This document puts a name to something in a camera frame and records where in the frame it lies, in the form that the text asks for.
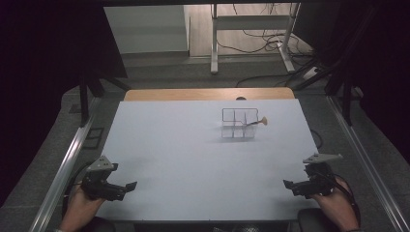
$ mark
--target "white wall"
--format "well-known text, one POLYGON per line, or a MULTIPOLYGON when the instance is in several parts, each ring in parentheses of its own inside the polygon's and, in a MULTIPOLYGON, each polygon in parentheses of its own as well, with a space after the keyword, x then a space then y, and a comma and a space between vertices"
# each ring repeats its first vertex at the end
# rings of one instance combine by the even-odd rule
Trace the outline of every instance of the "white wall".
POLYGON ((106 7, 104 10, 121 54, 188 51, 184 6, 106 7))

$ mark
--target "wooden floor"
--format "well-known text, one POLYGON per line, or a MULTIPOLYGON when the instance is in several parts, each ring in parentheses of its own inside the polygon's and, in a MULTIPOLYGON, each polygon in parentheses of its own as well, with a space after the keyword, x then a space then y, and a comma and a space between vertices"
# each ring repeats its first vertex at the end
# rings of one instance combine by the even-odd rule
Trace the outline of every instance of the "wooden floor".
MULTIPOLYGON (((289 15, 291 4, 219 4, 218 15, 289 15)), ((190 16, 190 56, 201 57, 211 55, 212 44, 212 5, 189 5, 186 7, 190 16)), ((277 41, 283 36, 273 37, 283 33, 279 30, 252 31, 218 31, 219 55, 237 54, 271 54, 278 53, 276 44, 266 46, 266 40, 277 41)), ((300 39, 291 38, 289 49, 294 53, 310 52, 311 47, 300 39)))

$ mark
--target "human hand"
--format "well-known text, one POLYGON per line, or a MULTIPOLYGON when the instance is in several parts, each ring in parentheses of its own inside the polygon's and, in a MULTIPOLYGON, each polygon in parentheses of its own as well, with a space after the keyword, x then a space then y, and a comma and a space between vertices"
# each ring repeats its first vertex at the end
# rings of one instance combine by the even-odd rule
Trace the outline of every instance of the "human hand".
MULTIPOLYGON (((337 182, 350 193, 350 189, 344 181, 337 178, 337 182)), ((340 231, 345 232, 359 228, 359 222, 348 198, 338 188, 334 188, 330 195, 314 194, 311 198, 317 201, 323 213, 337 225, 340 231)))
POLYGON ((76 186, 59 229, 64 232, 79 231, 93 219, 104 201, 101 198, 90 200, 81 186, 76 186))

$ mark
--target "metal frame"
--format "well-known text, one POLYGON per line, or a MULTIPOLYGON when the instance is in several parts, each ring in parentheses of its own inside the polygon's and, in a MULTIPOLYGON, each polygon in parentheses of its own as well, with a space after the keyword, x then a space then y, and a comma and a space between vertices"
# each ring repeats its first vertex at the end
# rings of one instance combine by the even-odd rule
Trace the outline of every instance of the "metal frame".
POLYGON ((94 118, 96 116, 96 110, 101 102, 101 99, 93 98, 90 106, 90 118, 84 127, 79 128, 74 136, 73 142, 70 145, 69 150, 67 151, 60 168, 57 171, 57 174, 51 183, 50 188, 48 189, 47 195, 43 201, 42 206, 37 212, 36 217, 34 218, 33 224, 30 227, 29 231, 45 231, 48 225, 48 222, 51 219, 52 213, 55 210, 58 200, 60 199, 61 194, 64 190, 64 185, 70 178, 73 166, 75 164, 76 158, 79 154, 81 146, 87 137, 88 131, 93 124, 94 118))
POLYGON ((395 231, 410 231, 410 228, 403 216, 402 211, 398 207, 394 197, 392 196, 392 193, 384 184, 382 178, 374 167, 365 147, 360 141, 359 136, 355 133, 354 128, 349 126, 348 123, 344 120, 340 105, 337 103, 337 100, 335 99, 335 97, 328 97, 327 100, 332 110, 334 111, 344 133, 346 134, 350 145, 355 151, 361 167, 364 169, 371 185, 374 188, 374 191, 379 197, 380 202, 382 203, 388 217, 390 218, 392 225, 395 227, 395 231))
POLYGON ((295 71, 292 61, 287 53, 290 34, 295 24, 296 14, 300 3, 295 4, 290 15, 230 15, 218 16, 217 4, 214 4, 212 15, 212 52, 211 73, 218 73, 218 41, 217 33, 222 30, 286 30, 283 43, 278 43, 279 52, 284 65, 289 73, 295 71))

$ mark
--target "white board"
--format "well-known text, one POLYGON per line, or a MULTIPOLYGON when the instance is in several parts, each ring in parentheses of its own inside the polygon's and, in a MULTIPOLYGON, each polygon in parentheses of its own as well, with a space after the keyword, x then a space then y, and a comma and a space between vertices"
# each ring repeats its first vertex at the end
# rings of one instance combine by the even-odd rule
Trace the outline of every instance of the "white board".
POLYGON ((119 163, 108 182, 137 181, 99 217, 127 221, 296 219, 317 207, 282 180, 308 176, 303 159, 317 153, 298 100, 123 101, 102 154, 119 163), (221 137, 224 108, 257 108, 268 125, 254 138, 221 137))

